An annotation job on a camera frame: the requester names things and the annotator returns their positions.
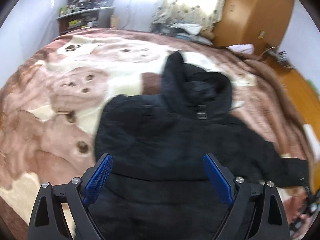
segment cable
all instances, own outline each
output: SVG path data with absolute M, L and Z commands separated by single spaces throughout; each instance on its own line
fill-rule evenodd
M 139 7 L 137 1 L 136 1 L 136 3 L 135 3 L 135 6 L 136 6 L 136 11 L 134 12 L 134 14 L 132 14 L 132 23 L 133 23 L 133 26 L 134 26 L 134 23 L 135 23 L 135 21 L 136 21 L 136 15 L 137 15 L 138 7 Z
M 280 48 L 280 46 L 275 46 L 275 47 L 272 47 L 272 48 L 269 48 L 269 49 L 266 49 L 264 52 L 262 52 L 261 54 L 260 54 L 260 56 L 259 57 L 262 57 L 267 51 L 269 51 L 269 50 L 271 50 L 271 49 L 275 49 L 275 48 Z
M 125 27 L 127 27 L 127 25 L 129 24 L 130 22 L 130 18 L 131 18 L 131 3 L 132 3 L 132 0 L 130 0 L 129 4 L 128 4 L 128 8 L 129 8 L 129 17 L 128 17 L 128 22 L 126 23 L 125 26 L 123 26 L 122 28 L 120 28 L 120 30 L 123 30 Z

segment jacket sleeve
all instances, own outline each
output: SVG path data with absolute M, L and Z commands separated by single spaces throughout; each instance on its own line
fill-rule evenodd
M 271 142 L 249 130 L 252 144 L 252 160 L 262 172 L 265 181 L 271 180 L 277 187 L 305 186 L 309 181 L 308 161 L 298 158 L 282 158 Z

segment wooden shelf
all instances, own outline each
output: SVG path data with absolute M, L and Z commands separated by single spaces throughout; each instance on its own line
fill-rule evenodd
M 73 13 L 68 13 L 66 15 L 62 15 L 62 16 L 58 17 L 57 20 L 65 18 L 65 17 L 72 16 L 72 15 L 86 13 L 86 12 L 93 12 L 93 11 L 99 11 L 99 10 L 110 10 L 110 9 L 115 9 L 115 7 L 108 6 L 108 7 L 100 7 L 100 8 L 92 8 L 92 9 L 87 9 L 87 10 L 81 10 L 81 11 L 77 11 L 77 12 L 73 12 Z
M 75 30 L 80 30 L 80 29 L 81 29 L 81 27 L 74 28 L 74 29 L 68 29 L 68 30 L 61 32 L 60 35 L 64 35 L 66 33 L 69 33 L 69 32 L 75 31 Z

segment curtain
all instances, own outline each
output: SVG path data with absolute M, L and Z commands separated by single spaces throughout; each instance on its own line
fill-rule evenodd
M 222 18 L 225 0 L 160 0 L 152 24 L 197 23 L 209 30 Z

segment wooden floor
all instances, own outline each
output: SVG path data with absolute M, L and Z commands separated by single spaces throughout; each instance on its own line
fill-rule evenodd
M 315 91 L 297 70 L 285 70 L 273 59 L 268 59 L 267 63 L 278 73 L 289 97 L 303 116 L 305 123 L 312 126 L 320 141 L 320 101 Z M 320 162 L 316 164 L 312 174 L 314 189 L 320 189 Z

